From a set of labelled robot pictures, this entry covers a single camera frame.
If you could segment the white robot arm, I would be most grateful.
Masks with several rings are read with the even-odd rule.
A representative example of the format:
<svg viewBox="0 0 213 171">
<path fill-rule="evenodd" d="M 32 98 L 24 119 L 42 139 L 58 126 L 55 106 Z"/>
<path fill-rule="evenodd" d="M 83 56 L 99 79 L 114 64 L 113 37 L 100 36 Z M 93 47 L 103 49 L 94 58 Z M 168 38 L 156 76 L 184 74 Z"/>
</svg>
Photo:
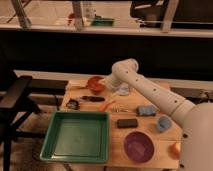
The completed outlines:
<svg viewBox="0 0 213 171">
<path fill-rule="evenodd" d="M 138 62 L 114 63 L 106 87 L 115 92 L 127 83 L 182 128 L 178 171 L 213 171 L 213 103 L 194 104 L 137 73 Z"/>
</svg>

